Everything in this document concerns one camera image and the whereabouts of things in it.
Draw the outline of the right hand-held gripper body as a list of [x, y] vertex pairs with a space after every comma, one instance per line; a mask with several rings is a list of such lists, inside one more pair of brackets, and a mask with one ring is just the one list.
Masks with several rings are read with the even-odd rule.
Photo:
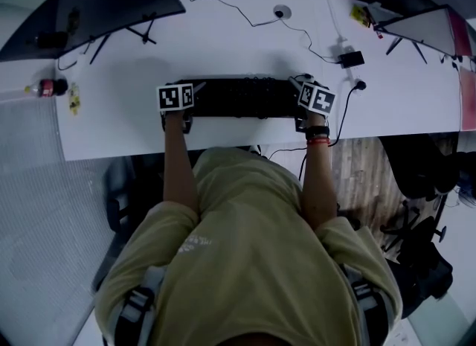
[[305, 132], [308, 112], [323, 116], [324, 123], [329, 126], [328, 118], [333, 111], [336, 94], [317, 82], [297, 82], [297, 91], [296, 131]]

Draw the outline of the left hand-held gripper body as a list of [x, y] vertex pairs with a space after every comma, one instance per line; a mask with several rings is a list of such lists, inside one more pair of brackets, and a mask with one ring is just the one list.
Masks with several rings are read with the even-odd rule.
[[167, 84], [156, 88], [158, 112], [165, 129], [166, 116], [171, 112], [182, 112], [182, 132], [189, 133], [193, 124], [194, 91], [192, 83]]

